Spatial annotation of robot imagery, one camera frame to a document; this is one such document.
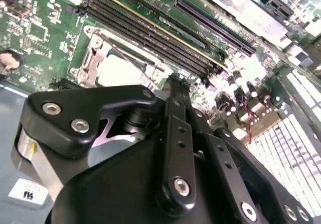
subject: red wire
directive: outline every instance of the red wire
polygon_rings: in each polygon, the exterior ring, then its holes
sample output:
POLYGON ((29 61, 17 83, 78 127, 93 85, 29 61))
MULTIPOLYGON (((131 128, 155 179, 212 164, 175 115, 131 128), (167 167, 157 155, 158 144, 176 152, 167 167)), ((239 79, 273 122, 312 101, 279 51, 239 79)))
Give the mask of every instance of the red wire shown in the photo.
POLYGON ((251 125, 251 120, 252 120, 252 114, 248 109, 247 101, 244 101, 244 106, 247 112, 247 115, 249 116, 249 144, 252 142, 252 125, 251 125))

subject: white label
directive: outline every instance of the white label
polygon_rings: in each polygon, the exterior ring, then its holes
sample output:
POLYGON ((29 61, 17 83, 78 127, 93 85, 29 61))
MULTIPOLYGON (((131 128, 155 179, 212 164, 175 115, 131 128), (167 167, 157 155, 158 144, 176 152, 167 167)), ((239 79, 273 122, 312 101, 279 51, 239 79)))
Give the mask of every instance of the white label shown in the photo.
POLYGON ((20 178, 9 193, 9 197, 42 205, 48 195, 48 190, 33 181, 20 178))

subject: black plastic bracket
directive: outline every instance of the black plastic bracket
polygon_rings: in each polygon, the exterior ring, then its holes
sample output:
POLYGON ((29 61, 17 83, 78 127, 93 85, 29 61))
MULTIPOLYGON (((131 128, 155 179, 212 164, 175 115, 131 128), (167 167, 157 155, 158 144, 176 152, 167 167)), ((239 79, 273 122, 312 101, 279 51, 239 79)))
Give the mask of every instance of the black plastic bracket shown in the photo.
POLYGON ((165 116, 160 159, 161 188, 156 196, 169 215, 180 216, 189 212, 196 201, 192 130, 185 122, 182 101, 169 97, 165 116))
POLYGON ((37 92, 24 104, 21 124, 34 140, 43 143, 67 158, 84 156, 98 137, 99 120, 113 111, 119 115, 135 107, 148 107, 156 102, 155 95, 141 85, 37 92), (55 103, 61 112, 47 114, 46 103, 55 103), (76 132, 71 122, 85 120, 89 130, 76 132))
POLYGON ((212 130, 200 111, 189 111, 194 143, 198 143, 197 148, 204 153, 213 172, 218 172, 235 221, 263 223, 225 143, 212 135, 212 130))

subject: silver screw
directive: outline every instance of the silver screw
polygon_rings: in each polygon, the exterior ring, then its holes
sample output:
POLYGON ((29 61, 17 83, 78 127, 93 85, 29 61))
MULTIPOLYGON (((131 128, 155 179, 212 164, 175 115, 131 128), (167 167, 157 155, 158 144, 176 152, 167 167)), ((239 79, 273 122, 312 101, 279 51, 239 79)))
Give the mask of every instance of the silver screw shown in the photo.
POLYGON ((143 93, 146 97, 151 98, 151 93, 150 93, 148 90, 145 89, 142 93, 143 93))
POLYGON ((256 221, 257 219, 256 212, 250 204, 243 202, 241 204, 241 208, 247 218, 249 218, 251 221, 256 221))
POLYGON ((47 102, 42 105, 42 110, 48 115, 58 115, 61 113, 61 108, 54 102, 47 102))
POLYGON ((203 114, 200 111, 198 111, 197 109, 195 110, 195 113, 200 118, 203 116, 203 114))
POLYGON ((223 130, 223 133, 225 134, 226 137, 231 137, 231 134, 227 132, 226 130, 223 130))
POLYGON ((303 220, 309 221, 309 217, 300 207, 297 207, 296 209, 299 212, 300 216, 303 218, 303 220))
POLYGON ((294 211, 288 207, 287 205, 284 205, 284 210, 286 212, 286 214, 292 219, 292 220, 297 220, 296 218, 296 214, 294 213, 294 211))
POLYGON ((85 120, 75 119, 71 122, 71 128, 79 133, 86 133, 89 130, 89 124, 85 120))
POLYGON ((187 196, 190 193, 190 187, 187 182, 181 178, 174 180, 174 187, 177 192, 182 196, 187 196))

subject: capacitor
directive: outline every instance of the capacitor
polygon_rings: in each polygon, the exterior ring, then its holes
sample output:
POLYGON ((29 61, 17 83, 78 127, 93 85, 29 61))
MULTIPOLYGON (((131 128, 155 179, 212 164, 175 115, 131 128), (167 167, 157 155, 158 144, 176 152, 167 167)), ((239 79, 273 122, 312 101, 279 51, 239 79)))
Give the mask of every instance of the capacitor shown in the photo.
POLYGON ((215 100, 217 109, 219 111, 222 111, 227 106, 229 106, 229 101, 230 101, 229 98, 225 94, 222 94, 220 97, 218 97, 215 100))
POLYGON ((238 85, 242 85, 243 78, 240 71, 233 72, 234 79, 238 85))
POLYGON ((265 87, 263 87, 261 89, 261 94, 264 97, 264 99, 270 99, 271 98, 269 90, 267 90, 267 88, 265 88, 265 87))
POLYGON ((230 86, 230 88, 231 88, 232 91, 237 90, 237 84, 236 84, 235 79, 234 79, 233 76, 229 76, 229 77, 227 78, 227 81, 228 81, 229 86, 230 86))
POLYGON ((256 92, 256 90, 255 90, 254 85, 253 85, 251 82, 247 82, 246 85, 247 85, 247 87, 249 88, 249 91, 250 91, 250 93, 251 93, 251 96, 252 96, 252 97, 257 97, 257 92, 256 92))
POLYGON ((236 111, 236 107, 235 107, 234 101, 230 99, 229 104, 230 104, 230 110, 231 110, 231 112, 234 113, 234 112, 236 111))
POLYGON ((241 87, 238 87, 237 90, 234 91, 234 97, 239 104, 243 104, 246 100, 246 94, 241 87))
POLYGON ((227 105, 224 110, 225 110, 226 116, 230 116, 232 114, 231 108, 229 105, 227 105))

